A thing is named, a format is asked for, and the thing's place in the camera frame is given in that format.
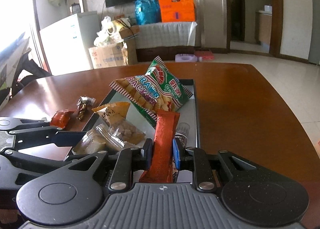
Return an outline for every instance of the small bottle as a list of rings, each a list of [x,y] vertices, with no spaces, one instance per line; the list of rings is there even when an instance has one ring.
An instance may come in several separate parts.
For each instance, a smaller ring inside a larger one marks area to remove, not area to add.
[[[186,147],[186,144],[188,142],[189,131],[190,125],[185,122],[179,123],[176,128],[176,134],[174,135],[174,137],[180,140],[183,147]]]

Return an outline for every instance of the prawn cracker bag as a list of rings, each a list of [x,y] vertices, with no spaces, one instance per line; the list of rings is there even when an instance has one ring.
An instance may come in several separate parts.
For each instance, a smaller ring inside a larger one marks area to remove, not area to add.
[[[129,98],[153,127],[159,109],[175,112],[193,95],[169,72],[160,57],[153,60],[145,75],[115,80],[110,87]]]

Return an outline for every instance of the doorway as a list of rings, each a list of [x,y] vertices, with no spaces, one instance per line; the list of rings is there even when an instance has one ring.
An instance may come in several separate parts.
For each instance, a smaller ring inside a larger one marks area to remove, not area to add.
[[[227,0],[230,52],[280,56],[283,0]]]

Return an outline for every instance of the brown table top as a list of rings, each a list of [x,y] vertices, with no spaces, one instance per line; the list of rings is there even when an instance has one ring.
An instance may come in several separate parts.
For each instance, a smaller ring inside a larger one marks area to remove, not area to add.
[[[33,81],[0,112],[1,116],[51,119],[60,109],[76,109],[80,96],[97,99],[112,80],[140,75],[149,64],[104,68]],[[194,79],[201,147],[209,154],[226,149],[302,183],[310,205],[303,225],[320,225],[320,160],[307,134],[281,96],[252,66],[225,63],[168,63],[180,79]],[[72,118],[70,130],[81,130],[91,117]],[[69,148],[42,146],[32,152],[63,159]]]

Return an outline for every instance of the orange candy wrapper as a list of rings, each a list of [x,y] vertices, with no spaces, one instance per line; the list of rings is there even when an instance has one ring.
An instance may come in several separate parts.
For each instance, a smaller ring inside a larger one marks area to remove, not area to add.
[[[68,124],[71,115],[75,112],[76,110],[59,110],[56,111],[54,116],[52,117],[50,121],[51,126],[57,126],[62,129],[66,127]]]
[[[148,171],[143,172],[139,182],[172,183],[172,140],[180,113],[158,110],[153,156]]]

